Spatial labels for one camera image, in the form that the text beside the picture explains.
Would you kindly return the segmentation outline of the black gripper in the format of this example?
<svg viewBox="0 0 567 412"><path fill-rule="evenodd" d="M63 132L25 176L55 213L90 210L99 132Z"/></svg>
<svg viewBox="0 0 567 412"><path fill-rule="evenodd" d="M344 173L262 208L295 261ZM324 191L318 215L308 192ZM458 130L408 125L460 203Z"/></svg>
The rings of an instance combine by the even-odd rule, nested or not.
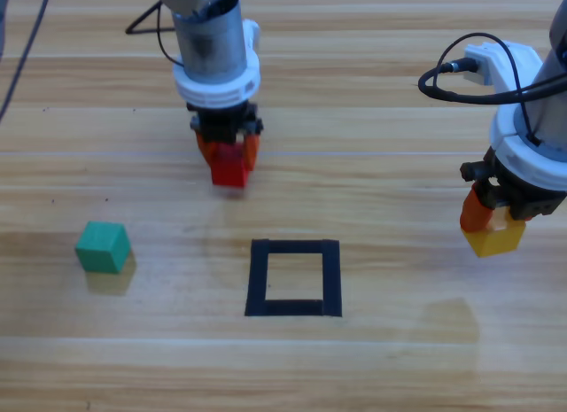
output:
<svg viewBox="0 0 567 412"><path fill-rule="evenodd" d="M253 171L260 148L260 136L264 126L258 117L255 103L243 103L223 109L198 108L189 104L190 128L196 133L198 148L211 173L217 162L219 144L234 144L237 135L243 134L242 154L245 169Z"/></svg>
<svg viewBox="0 0 567 412"><path fill-rule="evenodd" d="M465 182L472 182L460 216L461 229L466 233L484 230L497 208L507 207L513 221L526 222L539 214L550 215L560 206L559 190L543 189L520 179L496 158L493 148L482 160L463 163L460 172Z"/></svg>

